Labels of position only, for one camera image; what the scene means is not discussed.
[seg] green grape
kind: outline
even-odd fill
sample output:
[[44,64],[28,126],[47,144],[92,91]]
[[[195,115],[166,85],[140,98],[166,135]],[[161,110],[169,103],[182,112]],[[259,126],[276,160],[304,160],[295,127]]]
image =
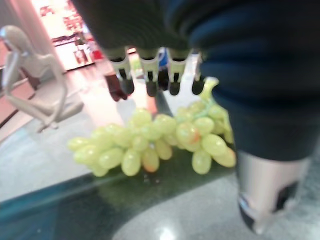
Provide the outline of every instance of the green grape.
[[103,126],[97,127],[95,130],[92,131],[91,133],[91,138],[93,139],[98,139],[101,136],[106,134],[106,129]]
[[161,133],[155,129],[152,123],[148,123],[141,128],[141,135],[149,141],[155,141],[161,138]]
[[183,146],[189,152],[195,152],[201,148],[201,141],[199,140],[199,141],[191,143],[191,144],[183,144]]
[[121,129],[122,127],[115,124],[115,123],[111,123],[108,124],[104,130],[107,134],[110,134],[111,136],[113,136],[119,129]]
[[216,104],[209,108],[208,115],[213,120],[223,120],[226,115],[226,110]]
[[101,152],[110,149],[114,145],[112,135],[107,133],[104,127],[98,127],[94,130],[91,134],[90,141],[96,145]]
[[213,159],[226,168],[233,168],[236,165],[236,154],[231,148],[227,148],[224,154],[215,156]]
[[195,101],[189,106],[188,110],[191,114],[198,114],[204,110],[205,107],[206,105],[202,101]]
[[194,116],[185,107],[179,107],[179,109],[176,111],[174,118],[177,123],[183,123],[192,121],[194,119]]
[[91,165],[99,159],[100,153],[96,145],[90,144],[78,149],[73,154],[73,159],[78,164]]
[[212,89],[218,84],[217,80],[206,80],[202,92],[199,94],[203,100],[212,98]]
[[140,154],[133,149],[129,148],[125,152],[121,163],[121,169],[125,175],[134,176],[139,172],[141,167],[140,157]]
[[176,146],[178,144],[178,140],[177,140],[176,135],[174,133],[164,135],[163,140],[165,140],[165,142],[171,146]]
[[218,135],[214,134],[204,136],[201,141],[201,146],[213,157],[223,155],[228,148],[225,141]]
[[141,134],[140,127],[137,127],[132,120],[128,121],[127,128],[133,136],[138,136]]
[[142,127],[146,124],[151,123],[152,116],[148,110],[144,108],[137,108],[131,117],[131,121],[137,127]]
[[132,148],[138,152],[145,150],[149,146],[149,141],[143,136],[135,136],[132,140]]
[[214,121],[209,117],[200,117],[193,122],[201,136],[208,135],[215,127]]
[[176,130],[177,122],[171,116],[159,114],[155,117],[153,125],[159,133],[171,134]]
[[108,169],[101,167],[99,164],[92,164],[88,167],[89,167],[89,169],[91,169],[93,175],[95,175],[96,177],[103,177],[109,171]]
[[211,156],[203,149],[195,151],[192,155],[192,168],[197,174],[207,174],[211,168]]
[[76,150],[78,150],[88,144],[90,144],[89,139],[79,136],[79,137],[75,137],[75,138],[70,139],[67,143],[67,147],[69,150],[75,152]]
[[122,148],[128,148],[131,146],[133,135],[128,128],[121,127],[113,135],[113,141],[115,144]]
[[193,144],[200,139],[198,129],[191,122],[183,122],[176,128],[176,138],[180,143]]
[[104,152],[99,157],[98,162],[104,169],[113,169],[121,164],[123,157],[124,151],[119,147],[115,147]]
[[162,139],[155,141],[154,146],[156,153],[162,160],[169,160],[172,157],[171,146]]
[[234,133],[231,131],[225,131],[224,134],[224,140],[228,143],[228,144],[233,144],[234,143]]
[[232,131],[232,128],[231,128],[231,124],[230,124],[230,120],[229,120],[229,115],[226,114],[224,116],[224,120],[223,120],[223,123],[224,123],[224,130],[229,132],[229,131]]
[[143,168],[149,173],[154,173],[158,170],[159,165],[160,161],[157,152],[153,148],[148,147],[142,153]]
[[222,120],[214,120],[214,128],[211,131],[213,134],[220,135],[225,131],[225,125]]

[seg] glass tabletop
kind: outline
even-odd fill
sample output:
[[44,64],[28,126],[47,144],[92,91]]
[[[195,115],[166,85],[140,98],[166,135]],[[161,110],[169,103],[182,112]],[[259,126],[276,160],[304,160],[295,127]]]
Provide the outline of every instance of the glass tabletop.
[[69,101],[80,99],[83,111],[59,124],[58,130],[36,133],[29,121],[0,145],[0,239],[8,240],[315,240],[320,236],[320,158],[312,163],[297,209],[264,235],[251,233],[237,207],[233,169],[213,163],[196,174],[192,154],[175,148],[156,173],[134,177],[119,168],[94,177],[76,164],[66,143],[90,135],[108,123],[125,124],[135,108],[153,115],[172,115],[198,99],[191,85],[195,61],[188,61],[180,94],[148,97],[144,82],[114,102],[100,76],[88,81],[93,68],[72,72]]

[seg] white sculpture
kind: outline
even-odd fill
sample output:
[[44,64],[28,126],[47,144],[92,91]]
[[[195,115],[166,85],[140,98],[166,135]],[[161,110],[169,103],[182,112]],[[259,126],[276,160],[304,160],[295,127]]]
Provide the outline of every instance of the white sculpture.
[[[48,127],[58,128],[59,122],[79,113],[84,104],[73,103],[65,107],[68,94],[67,85],[63,78],[60,66],[55,57],[51,54],[40,55],[35,53],[27,35],[18,27],[7,25],[1,28],[0,38],[10,48],[6,56],[2,75],[2,87],[8,101],[18,110],[41,121],[39,131]],[[14,83],[19,78],[19,69],[24,68],[32,77],[40,78],[47,69],[51,69],[57,83],[61,87],[61,96],[57,105],[45,105],[20,99],[12,95]]]

